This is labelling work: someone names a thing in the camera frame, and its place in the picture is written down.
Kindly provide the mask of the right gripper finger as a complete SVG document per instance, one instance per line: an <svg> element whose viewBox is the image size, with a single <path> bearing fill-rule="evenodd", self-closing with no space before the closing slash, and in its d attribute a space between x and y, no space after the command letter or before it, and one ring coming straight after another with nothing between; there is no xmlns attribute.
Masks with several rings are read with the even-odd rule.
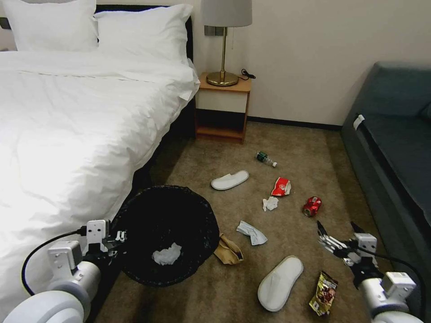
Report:
<svg viewBox="0 0 431 323"><path fill-rule="evenodd" d="M328 235L320 221L317 221L317 234L319 237L319 243L323 245L326 250L331 252L337 258L343 259L344 262L353 262L353 259L349 256L352 251L351 248L344 242Z"/></svg>
<svg viewBox="0 0 431 323"><path fill-rule="evenodd" d="M351 227L353 229L353 234L355 237L367 237L369 234L364 231L361 227L359 227L356 223L353 221L350 222Z"/></svg>

